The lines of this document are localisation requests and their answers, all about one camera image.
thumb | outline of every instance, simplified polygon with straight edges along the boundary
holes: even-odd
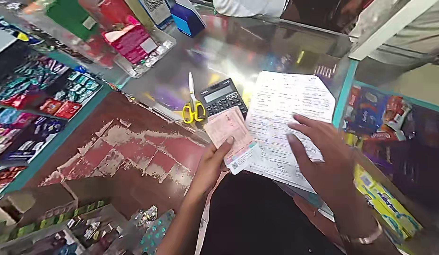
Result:
[[[233,144],[234,138],[232,136],[228,137],[226,141],[224,141],[223,144],[218,148],[218,150],[216,150],[212,159],[220,163],[223,160],[224,156],[226,156],[226,154],[230,151]]]
[[[289,141],[290,148],[292,149],[293,154],[295,155],[296,161],[300,166],[300,170],[304,168],[309,168],[313,162],[307,156],[306,150],[294,134],[288,134],[287,140]]]

yellow scissor handle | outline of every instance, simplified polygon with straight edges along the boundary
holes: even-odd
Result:
[[[205,108],[201,102],[196,101],[194,105],[194,119],[198,122],[203,121],[205,119]]]
[[[201,102],[196,101],[194,105],[194,112],[191,109],[191,103],[187,102],[182,110],[183,122],[191,124],[194,121],[203,121],[205,119],[205,108]]]

hand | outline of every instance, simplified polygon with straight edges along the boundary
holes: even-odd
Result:
[[[191,182],[190,191],[198,195],[208,194],[215,187],[222,169],[225,169],[224,156],[230,151],[233,144],[234,138],[231,136],[218,149],[213,143],[207,146]]]
[[[351,0],[341,9],[341,14],[356,17],[363,10],[363,0]]]
[[[299,123],[290,123],[289,127],[308,136],[319,148],[325,161],[312,162],[300,140],[290,134],[287,139],[300,171],[328,206],[341,206],[341,201],[356,194],[352,150],[342,142],[342,137],[333,125],[300,115],[294,115],[294,119]]]

qr code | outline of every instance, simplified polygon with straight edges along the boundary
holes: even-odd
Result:
[[[164,3],[164,0],[143,0],[149,12],[153,12],[156,8]]]

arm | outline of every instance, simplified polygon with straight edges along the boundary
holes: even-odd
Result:
[[[233,137],[229,137],[218,150],[212,143],[208,145],[182,206],[158,246],[157,255],[194,254],[207,195],[219,178],[220,165],[233,142]]]
[[[324,157],[324,162],[312,162],[300,140],[293,134],[287,136],[303,176],[333,211],[339,233],[352,239],[374,234],[378,225],[372,209],[353,184],[352,150],[331,124],[300,115],[294,119],[298,122],[290,123],[289,127],[307,135]],[[372,244],[344,241],[344,245],[348,254],[399,254],[384,234]]]

